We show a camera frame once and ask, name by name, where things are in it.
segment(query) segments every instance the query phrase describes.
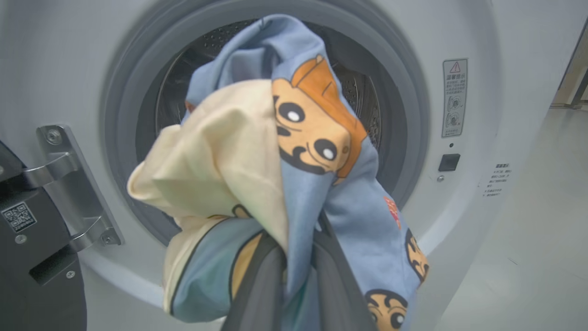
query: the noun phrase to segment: laundry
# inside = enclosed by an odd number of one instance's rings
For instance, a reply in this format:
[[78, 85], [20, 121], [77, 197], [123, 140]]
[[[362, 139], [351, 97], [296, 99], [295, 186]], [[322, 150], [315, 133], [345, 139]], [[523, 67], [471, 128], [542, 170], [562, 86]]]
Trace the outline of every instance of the laundry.
[[324, 211], [379, 330], [409, 324], [429, 265], [317, 35], [290, 16], [260, 19], [194, 72], [186, 108], [128, 183], [182, 228], [165, 261], [168, 313], [227, 315], [266, 230], [288, 261], [282, 330], [319, 330], [310, 256]]

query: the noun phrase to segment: hinge screw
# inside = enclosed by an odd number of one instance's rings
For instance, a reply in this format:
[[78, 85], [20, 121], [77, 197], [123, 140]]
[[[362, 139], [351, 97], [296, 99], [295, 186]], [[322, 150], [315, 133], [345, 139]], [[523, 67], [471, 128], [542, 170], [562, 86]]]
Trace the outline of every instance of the hinge screw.
[[61, 133], [56, 129], [51, 129], [47, 131], [47, 141], [52, 145], [59, 145], [62, 141]]
[[14, 237], [14, 242], [21, 245], [26, 242], [26, 236], [24, 234], [19, 234], [18, 236]]

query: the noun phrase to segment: qr code sticker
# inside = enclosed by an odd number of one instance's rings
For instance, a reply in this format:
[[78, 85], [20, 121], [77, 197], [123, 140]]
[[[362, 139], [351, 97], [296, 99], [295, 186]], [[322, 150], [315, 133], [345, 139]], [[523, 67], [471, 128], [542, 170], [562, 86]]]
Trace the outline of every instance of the qr code sticker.
[[31, 210], [24, 202], [2, 210], [2, 215], [16, 233], [36, 223]]

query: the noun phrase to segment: metal hinge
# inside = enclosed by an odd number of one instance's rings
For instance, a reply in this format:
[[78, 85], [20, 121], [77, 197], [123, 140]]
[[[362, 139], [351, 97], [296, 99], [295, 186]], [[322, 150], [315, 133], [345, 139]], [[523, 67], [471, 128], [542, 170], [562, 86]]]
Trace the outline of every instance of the metal hinge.
[[65, 125], [47, 125], [38, 128], [36, 133], [50, 161], [24, 170], [23, 176], [30, 188], [44, 187], [66, 223], [77, 230], [70, 237], [70, 246], [81, 251], [98, 240], [104, 245], [120, 245], [121, 237], [111, 221], [106, 201], [72, 131]]

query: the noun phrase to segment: front-load washing machine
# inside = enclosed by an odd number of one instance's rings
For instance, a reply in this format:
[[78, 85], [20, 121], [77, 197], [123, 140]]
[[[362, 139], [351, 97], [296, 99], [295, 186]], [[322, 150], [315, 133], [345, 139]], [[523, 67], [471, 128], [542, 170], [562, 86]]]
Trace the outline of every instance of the front-load washing machine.
[[[0, 155], [12, 161], [2, 159], [0, 181], [21, 190], [3, 184], [0, 206], [11, 252], [1, 280], [20, 284], [11, 298], [83, 301], [83, 292], [55, 296], [79, 286], [64, 281], [81, 279], [79, 256], [161, 305], [165, 247], [179, 229], [130, 199], [125, 183], [159, 130], [183, 116], [191, 73], [272, 13], [325, 41], [379, 152], [378, 179], [432, 266], [412, 328], [434, 328], [522, 171], [584, 0], [6, 0]], [[20, 304], [30, 316], [47, 307]]]

